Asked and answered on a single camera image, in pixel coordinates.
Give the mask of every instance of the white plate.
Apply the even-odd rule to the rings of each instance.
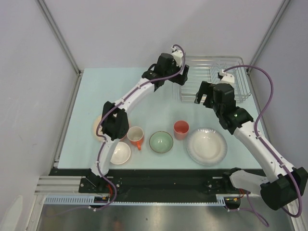
[[[216,130],[199,128],[187,139],[187,152],[199,164],[211,166],[222,161],[227,154],[227,142]]]
[[[124,143],[119,142],[115,147],[115,151],[111,157],[111,163],[114,165],[121,165],[128,161],[130,157],[130,147]]]

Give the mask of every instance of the cup handle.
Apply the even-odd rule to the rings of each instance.
[[[141,145],[140,145],[139,142],[137,142],[137,148],[138,148],[139,151],[141,150]]]

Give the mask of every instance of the white robotic arm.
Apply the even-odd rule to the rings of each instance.
[[[151,94],[154,92],[154,84],[153,83],[147,83],[149,80],[146,78],[141,78],[139,82],[136,84],[135,87],[133,87],[125,96],[123,96],[121,99],[117,100],[115,102],[115,105],[118,105],[119,103],[122,103],[120,106],[118,106],[119,109],[125,110],[127,115],[133,110],[133,108],[147,95]],[[100,168],[101,171],[104,175],[106,175],[109,171],[109,165],[110,165],[110,160],[111,157],[114,153],[114,150],[119,143],[120,139],[114,139],[112,140],[110,136],[107,134],[104,135],[106,137],[106,140],[103,141],[105,142],[105,146],[102,150],[102,153],[100,155]],[[92,166],[92,172],[99,176],[99,172],[97,169],[97,164],[94,163]]]
[[[103,128],[105,143],[99,159],[91,168],[95,175],[100,175],[97,169],[98,163],[102,174],[108,173],[110,160],[116,145],[128,131],[127,115],[132,109],[145,96],[155,92],[166,80],[184,85],[189,67],[186,65],[183,68],[182,58],[183,53],[178,50],[174,50],[171,55],[161,54],[157,63],[144,72],[142,78],[132,90],[115,103],[107,102],[104,105],[103,117],[108,117],[100,124]],[[214,109],[222,127],[247,147],[266,175],[266,177],[262,177],[234,168],[225,176],[228,177],[232,187],[261,195],[270,208],[277,210],[297,198],[294,185],[286,169],[296,178],[301,194],[304,192],[308,173],[302,167],[299,169],[294,168],[263,135],[259,133],[256,136],[253,118],[246,110],[236,106],[234,88],[232,87],[235,81],[234,76],[221,71],[218,77],[220,78],[219,84],[202,82],[196,95],[195,103],[200,103],[202,96],[206,95],[203,105]],[[275,159],[260,138],[280,158],[282,164]]]
[[[97,160],[91,167],[91,170],[95,175],[100,175],[97,169],[98,162],[103,175],[108,173],[113,152],[120,139],[127,133],[127,116],[133,110],[133,108],[147,95],[155,92],[160,86],[164,84],[164,81],[166,80],[170,80],[180,85],[184,85],[186,82],[189,67],[187,65],[182,66],[184,54],[181,50],[176,50],[175,48],[172,48],[172,50],[173,52],[171,54],[161,54],[157,63],[153,64],[146,72],[144,72],[139,82],[126,95],[124,95],[121,99],[117,100],[113,104],[110,102],[105,104],[105,106],[109,108],[113,108],[114,105],[119,105],[116,111],[121,113],[122,118],[118,119],[118,113],[115,112],[109,115],[109,121],[106,123],[103,121],[102,123],[103,135],[105,137],[105,141],[103,142],[105,142],[105,144],[102,152],[99,155],[99,160]],[[109,126],[111,129],[106,129],[108,131],[104,132],[104,128],[107,126]]]
[[[279,179],[278,176],[287,175],[286,171],[281,167],[268,149],[261,143],[259,137],[262,137],[262,139],[270,146],[288,170],[290,172],[293,171],[294,166],[284,159],[262,134],[258,137],[256,136],[254,132],[254,122],[248,121],[242,124],[241,128],[237,128],[234,131],[234,136],[246,146],[254,158],[259,162],[265,175],[267,176],[265,178],[247,173],[243,170],[236,171],[230,176],[230,180],[235,188],[245,189],[260,195],[261,184],[274,182]]]
[[[233,168],[224,177],[228,178],[234,188],[261,195],[270,208],[277,210],[298,198],[295,184],[300,194],[304,193],[308,173],[302,167],[296,169],[258,130],[255,131],[255,123],[250,114],[236,106],[232,87],[234,77],[225,72],[220,72],[218,77],[221,79],[218,84],[201,83],[195,103],[200,103],[203,95],[206,95],[203,105],[214,109],[221,126],[246,146],[266,175],[262,177]]]

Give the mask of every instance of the white wall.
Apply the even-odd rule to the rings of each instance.
[[[22,230],[77,76],[34,0],[0,1],[0,31],[0,221],[22,195]]]
[[[85,67],[145,67],[174,43],[249,63],[283,0],[46,0]]]
[[[276,149],[296,167],[308,170],[308,1],[292,1],[277,30],[265,47],[257,66],[274,82],[274,96],[265,122]],[[269,83],[254,71],[252,81],[263,107]],[[304,194],[308,215],[308,187]]]

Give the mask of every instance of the light green bowl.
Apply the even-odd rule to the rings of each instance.
[[[172,136],[165,131],[158,131],[150,137],[150,147],[154,152],[166,153],[173,146]]]

